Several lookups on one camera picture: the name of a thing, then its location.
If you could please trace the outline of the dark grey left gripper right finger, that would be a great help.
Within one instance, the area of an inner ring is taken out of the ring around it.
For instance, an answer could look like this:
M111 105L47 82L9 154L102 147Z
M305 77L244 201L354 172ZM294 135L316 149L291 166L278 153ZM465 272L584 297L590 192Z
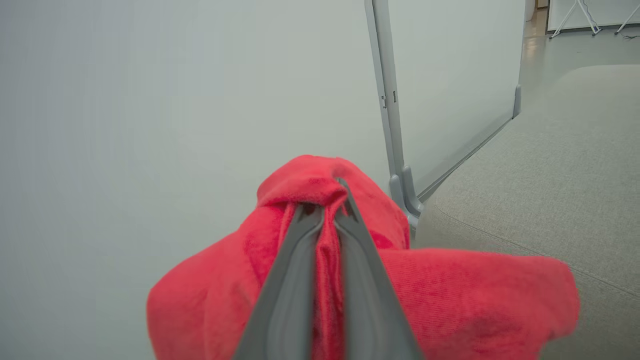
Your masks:
M334 217L340 241L344 360L423 360L356 200L348 189Z

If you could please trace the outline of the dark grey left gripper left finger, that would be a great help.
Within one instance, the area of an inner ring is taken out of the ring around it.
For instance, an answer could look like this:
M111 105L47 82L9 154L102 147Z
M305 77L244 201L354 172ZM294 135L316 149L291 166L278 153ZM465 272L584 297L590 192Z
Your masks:
M298 205L232 360L311 360L324 209Z

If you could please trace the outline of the red and white garment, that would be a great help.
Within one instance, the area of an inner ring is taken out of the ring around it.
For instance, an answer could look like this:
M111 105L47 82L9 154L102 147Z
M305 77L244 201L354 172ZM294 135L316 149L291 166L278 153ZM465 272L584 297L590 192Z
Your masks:
M574 332L573 273L546 256L410 248L402 210L355 164L301 155L270 174L239 228L167 272L147 297L157 360L231 360L297 205L325 209L315 249L313 360L343 360L344 291L333 226L351 192L428 360L538 360Z

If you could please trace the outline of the white tripod stand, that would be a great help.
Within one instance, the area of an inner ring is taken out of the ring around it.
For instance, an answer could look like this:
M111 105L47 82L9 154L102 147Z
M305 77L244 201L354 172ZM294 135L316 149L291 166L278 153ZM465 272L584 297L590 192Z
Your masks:
M549 0L547 13L547 39L560 35L587 32L596 37L602 28L592 16L586 0Z
M638 9L640 9L640 0L638 0L638 4L635 7L635 9L627 16L627 18L625 19L625 21L617 28L617 30L615 30L614 35L618 35L622 32L622 30L626 27L626 25L629 23L629 21L631 20L631 18L633 18L633 16L635 16L636 12L638 11Z

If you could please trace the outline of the grey partition bottom rail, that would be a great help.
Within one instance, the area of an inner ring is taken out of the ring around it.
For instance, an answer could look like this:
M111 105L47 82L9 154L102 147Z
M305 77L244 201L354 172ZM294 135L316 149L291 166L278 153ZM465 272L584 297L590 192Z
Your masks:
M450 174L457 170L457 168L464 164L464 162L466 162L470 157L475 155L475 153L477 153L487 142L491 141L491 139L493 139L493 137L495 137L496 134L498 134L513 118L514 117L510 117L507 120L503 121L503 123L501 123L498 127L494 128L493 132L490 132L481 142L479 142L474 148L469 150L464 155L464 157L455 162L453 166L450 166L448 169L446 169L446 172L442 173L441 176L439 176L434 182L430 183L428 187L423 189L423 191L418 194L418 200L421 203L425 203Z

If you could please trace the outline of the grey partition corner post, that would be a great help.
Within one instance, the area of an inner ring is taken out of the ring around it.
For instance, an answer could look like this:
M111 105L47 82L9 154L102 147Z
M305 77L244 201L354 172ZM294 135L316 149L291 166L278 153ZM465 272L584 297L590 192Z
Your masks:
M406 164L403 153L402 124L389 0L363 0L363 2L390 173L388 180L390 197L407 218L410 239L414 242L419 217L424 206L416 193L412 170Z

